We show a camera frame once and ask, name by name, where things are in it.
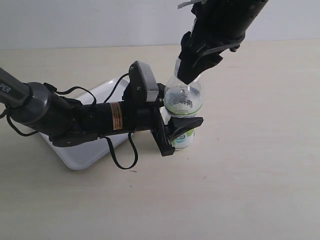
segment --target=white tray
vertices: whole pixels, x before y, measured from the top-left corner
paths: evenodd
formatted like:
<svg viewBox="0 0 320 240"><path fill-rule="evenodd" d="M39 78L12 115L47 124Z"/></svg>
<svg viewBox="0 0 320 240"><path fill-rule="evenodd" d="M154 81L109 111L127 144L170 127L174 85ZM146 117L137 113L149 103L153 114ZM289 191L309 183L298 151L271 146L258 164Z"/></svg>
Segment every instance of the white tray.
<svg viewBox="0 0 320 240"><path fill-rule="evenodd" d="M92 94L96 97L98 103L102 103L111 93L118 78L105 82L92 90ZM126 89L129 80L124 78L116 88L109 102L118 102L122 100L124 90ZM83 104L90 104L93 97L89 93L85 93L76 99ZM49 141L49 137L41 133L41 136L46 140L55 153L61 158L64 164L72 170L83 170L94 164L104 155L109 153L109 146L105 139L98 139L96 141L87 142L78 146L72 147L55 147ZM119 134L110 136L113 146L116 147L123 141L128 139L128 134Z"/></svg>

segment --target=table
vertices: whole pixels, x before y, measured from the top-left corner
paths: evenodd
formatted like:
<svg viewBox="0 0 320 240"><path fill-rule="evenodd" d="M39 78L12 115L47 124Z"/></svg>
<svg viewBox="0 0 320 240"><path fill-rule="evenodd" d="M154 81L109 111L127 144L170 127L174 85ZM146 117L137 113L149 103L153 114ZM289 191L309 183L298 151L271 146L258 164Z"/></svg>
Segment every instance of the table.
<svg viewBox="0 0 320 240"><path fill-rule="evenodd" d="M320 238L320 40L245 42L202 75L195 143L162 158L134 136L139 162L107 155L67 169L38 136L0 121L2 240L314 240ZM0 51L23 82L91 89L140 60L159 82L179 46ZM72 97L80 95L77 91ZM126 141L116 149L133 160Z"/></svg>

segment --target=plastic tray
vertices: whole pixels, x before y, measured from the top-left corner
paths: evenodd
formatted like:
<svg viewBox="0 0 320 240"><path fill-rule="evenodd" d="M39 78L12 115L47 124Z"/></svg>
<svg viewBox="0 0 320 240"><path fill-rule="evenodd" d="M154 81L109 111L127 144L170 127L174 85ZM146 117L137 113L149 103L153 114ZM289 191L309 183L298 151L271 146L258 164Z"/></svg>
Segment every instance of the plastic tray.
<svg viewBox="0 0 320 240"><path fill-rule="evenodd" d="M111 93L118 78L105 82L92 90L92 94L96 97L98 103L102 103L107 96ZM116 88L109 102L118 102L122 100L124 90L126 89L129 80L124 78ZM83 104L90 104L93 97L89 93L85 93L76 99L80 100ZM64 164L72 170L83 170L94 164L104 155L109 153L109 146L105 139L98 139L96 141L87 142L78 146L72 147L55 147L49 141L49 137L42 134L41 136L61 158ZM119 134L110 136L113 146L117 147L119 144L128 139L128 134Z"/></svg>

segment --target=orange warning label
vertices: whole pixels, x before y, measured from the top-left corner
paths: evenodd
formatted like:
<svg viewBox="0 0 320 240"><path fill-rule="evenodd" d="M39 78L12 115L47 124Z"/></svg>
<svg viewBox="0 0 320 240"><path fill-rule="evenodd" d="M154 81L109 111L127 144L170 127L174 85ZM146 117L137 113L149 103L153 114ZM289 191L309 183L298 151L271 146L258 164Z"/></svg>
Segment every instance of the orange warning label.
<svg viewBox="0 0 320 240"><path fill-rule="evenodd" d="M119 102L111 102L111 111L113 118L113 130L121 130L124 127L124 122L122 119L122 112Z"/></svg>

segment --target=white wall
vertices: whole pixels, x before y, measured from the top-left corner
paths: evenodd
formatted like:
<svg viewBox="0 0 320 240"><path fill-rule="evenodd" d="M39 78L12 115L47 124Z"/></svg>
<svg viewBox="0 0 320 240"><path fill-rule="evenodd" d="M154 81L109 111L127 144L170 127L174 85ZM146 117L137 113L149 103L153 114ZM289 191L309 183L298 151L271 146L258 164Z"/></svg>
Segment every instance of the white wall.
<svg viewBox="0 0 320 240"><path fill-rule="evenodd" d="M185 0L0 0L0 49L178 44ZM269 0L247 41L320 38L320 1Z"/></svg>

